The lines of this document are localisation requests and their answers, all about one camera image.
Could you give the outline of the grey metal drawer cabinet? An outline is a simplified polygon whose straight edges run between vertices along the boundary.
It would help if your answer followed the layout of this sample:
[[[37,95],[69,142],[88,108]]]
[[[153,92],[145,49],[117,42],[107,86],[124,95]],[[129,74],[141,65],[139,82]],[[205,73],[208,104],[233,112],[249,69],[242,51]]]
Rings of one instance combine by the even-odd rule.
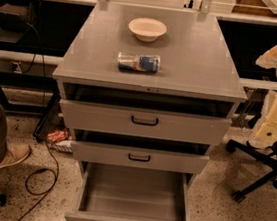
[[[152,18],[166,25],[143,42],[129,22]],[[87,86],[210,102],[230,120],[246,96],[214,16],[107,3],[95,7],[53,72],[61,100]],[[154,73],[120,69],[118,53],[158,55]]]

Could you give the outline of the grey middle drawer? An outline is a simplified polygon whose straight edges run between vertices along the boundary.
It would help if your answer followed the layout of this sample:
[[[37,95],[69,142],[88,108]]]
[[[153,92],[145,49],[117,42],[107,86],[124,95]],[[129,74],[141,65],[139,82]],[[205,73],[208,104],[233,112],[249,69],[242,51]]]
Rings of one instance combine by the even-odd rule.
[[[72,143],[79,161],[198,174],[208,163],[201,144],[82,131]]]

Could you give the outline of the grey top drawer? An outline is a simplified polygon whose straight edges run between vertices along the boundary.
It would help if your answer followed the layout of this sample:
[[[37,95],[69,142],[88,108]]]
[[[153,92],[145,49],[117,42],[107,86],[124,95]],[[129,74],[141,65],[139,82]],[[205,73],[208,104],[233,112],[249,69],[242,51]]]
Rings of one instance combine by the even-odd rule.
[[[210,102],[82,87],[60,107],[73,129],[202,144],[223,139],[231,121]]]

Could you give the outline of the black office chair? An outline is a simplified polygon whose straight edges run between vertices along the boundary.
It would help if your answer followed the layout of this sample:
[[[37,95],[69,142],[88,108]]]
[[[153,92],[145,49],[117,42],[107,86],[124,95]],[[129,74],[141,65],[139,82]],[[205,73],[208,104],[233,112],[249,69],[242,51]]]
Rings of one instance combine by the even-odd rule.
[[[250,194],[252,191],[255,191],[270,181],[272,181],[274,188],[277,189],[277,141],[270,147],[272,151],[269,155],[260,153],[255,148],[251,148],[250,145],[243,145],[233,139],[229,140],[226,144],[227,152],[232,153],[235,152],[236,149],[243,151],[253,157],[256,161],[270,167],[271,171],[247,186],[244,190],[235,191],[232,195],[235,202],[241,203],[246,198],[247,194]]]

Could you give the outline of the blue silver soda can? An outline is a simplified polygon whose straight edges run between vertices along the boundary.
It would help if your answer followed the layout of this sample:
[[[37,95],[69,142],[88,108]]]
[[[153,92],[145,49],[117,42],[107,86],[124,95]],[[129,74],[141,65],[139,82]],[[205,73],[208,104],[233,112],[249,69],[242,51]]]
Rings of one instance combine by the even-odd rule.
[[[118,53],[117,64],[120,69],[154,73],[161,63],[158,55],[142,55],[126,52]]]

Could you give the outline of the white paper bowl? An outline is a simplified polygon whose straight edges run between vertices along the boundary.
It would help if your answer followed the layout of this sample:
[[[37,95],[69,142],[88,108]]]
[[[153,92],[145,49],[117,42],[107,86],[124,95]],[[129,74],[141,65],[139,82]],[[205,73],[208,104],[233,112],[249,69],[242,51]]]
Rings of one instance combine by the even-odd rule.
[[[142,17],[131,20],[129,30],[140,41],[154,42],[166,33],[167,27],[159,20]]]

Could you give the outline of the orange snack packet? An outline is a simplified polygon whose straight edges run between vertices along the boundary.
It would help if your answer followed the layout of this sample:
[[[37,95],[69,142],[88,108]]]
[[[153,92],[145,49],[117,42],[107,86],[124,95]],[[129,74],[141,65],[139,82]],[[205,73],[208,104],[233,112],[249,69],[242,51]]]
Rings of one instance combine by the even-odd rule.
[[[66,130],[56,130],[55,132],[49,133],[47,135],[47,139],[49,142],[58,143],[60,141],[68,139],[68,134]]]

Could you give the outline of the tan shoe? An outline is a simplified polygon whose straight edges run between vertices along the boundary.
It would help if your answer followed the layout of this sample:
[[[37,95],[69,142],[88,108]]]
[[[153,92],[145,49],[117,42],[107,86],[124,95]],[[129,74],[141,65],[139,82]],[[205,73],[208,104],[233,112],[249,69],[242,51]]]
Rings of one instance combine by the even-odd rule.
[[[31,149],[30,146],[25,145],[7,145],[7,152],[5,153],[4,159],[0,162],[0,169],[15,166],[22,161],[25,161],[26,158],[30,155]]]

